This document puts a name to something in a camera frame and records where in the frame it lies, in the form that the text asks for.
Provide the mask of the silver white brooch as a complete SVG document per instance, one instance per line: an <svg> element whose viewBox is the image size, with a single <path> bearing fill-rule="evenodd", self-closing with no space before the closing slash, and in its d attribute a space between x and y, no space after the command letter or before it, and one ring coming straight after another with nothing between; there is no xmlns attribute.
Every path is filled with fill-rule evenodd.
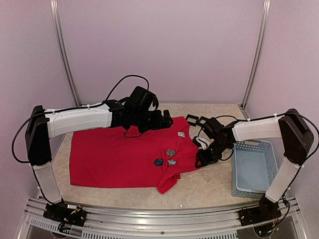
<svg viewBox="0 0 319 239"><path fill-rule="evenodd" d="M167 161L168 165L176 165L177 162L174 159L168 160Z"/></svg>

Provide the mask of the red t-shirt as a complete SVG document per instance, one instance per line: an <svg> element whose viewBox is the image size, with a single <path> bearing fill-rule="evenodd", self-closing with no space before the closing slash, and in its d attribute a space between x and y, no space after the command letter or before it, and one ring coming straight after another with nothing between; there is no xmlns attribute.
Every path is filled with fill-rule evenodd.
<svg viewBox="0 0 319 239"><path fill-rule="evenodd" d="M157 188L164 194L180 175L197 170L197 146L184 117L173 118L170 128L140 134L137 127L97 128L73 134L69 173L73 186L95 188ZM174 156L167 156L172 149ZM155 166L158 158L162 166ZM176 165L168 165L174 159Z"/></svg>

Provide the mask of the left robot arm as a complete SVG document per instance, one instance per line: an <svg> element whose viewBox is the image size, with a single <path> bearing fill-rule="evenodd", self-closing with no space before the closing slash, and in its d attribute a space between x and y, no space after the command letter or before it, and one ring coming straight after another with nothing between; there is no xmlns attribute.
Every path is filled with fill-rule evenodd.
<svg viewBox="0 0 319 239"><path fill-rule="evenodd" d="M128 130L136 126L143 134L148 130L171 127L173 120L169 111L161 111L158 106L156 100L136 104L124 98L68 109L45 110L42 106L33 109L25 133L27 158L43 198L51 204L49 211L57 220L66 221L70 211L61 204L63 198L51 164L50 139L95 128L123 127Z"/></svg>

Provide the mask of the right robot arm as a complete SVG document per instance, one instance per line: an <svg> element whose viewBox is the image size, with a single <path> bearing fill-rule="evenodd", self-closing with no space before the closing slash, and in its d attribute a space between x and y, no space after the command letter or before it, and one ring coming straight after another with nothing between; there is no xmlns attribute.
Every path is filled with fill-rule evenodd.
<svg viewBox="0 0 319 239"><path fill-rule="evenodd" d="M217 117L201 117L196 124L211 140L208 142L199 136L193 138L199 148L197 168L221 161L223 152L239 142L270 139L282 144L275 147L275 154L282 157L278 172L255 210L255 217L260 221L274 213L274 206L291 187L301 167L318 150L318 146L313 146L315 136L318 136L313 131L318 131L318 127L295 108L256 119L235 119L227 125Z"/></svg>

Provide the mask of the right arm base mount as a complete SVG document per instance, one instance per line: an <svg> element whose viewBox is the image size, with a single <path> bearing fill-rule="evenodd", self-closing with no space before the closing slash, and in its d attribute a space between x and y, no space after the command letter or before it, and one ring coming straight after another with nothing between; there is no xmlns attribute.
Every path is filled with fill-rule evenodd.
<svg viewBox="0 0 319 239"><path fill-rule="evenodd" d="M282 216L281 210L274 209L272 212L261 211L260 207L242 208L238 212L241 226L263 223L266 221L278 219Z"/></svg>

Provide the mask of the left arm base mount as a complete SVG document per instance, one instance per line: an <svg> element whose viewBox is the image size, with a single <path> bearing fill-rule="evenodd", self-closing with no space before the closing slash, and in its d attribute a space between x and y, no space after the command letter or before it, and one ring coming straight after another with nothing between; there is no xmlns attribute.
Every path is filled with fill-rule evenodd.
<svg viewBox="0 0 319 239"><path fill-rule="evenodd" d="M81 205L65 203L46 204L43 217L56 222L83 227L87 217L87 211Z"/></svg>

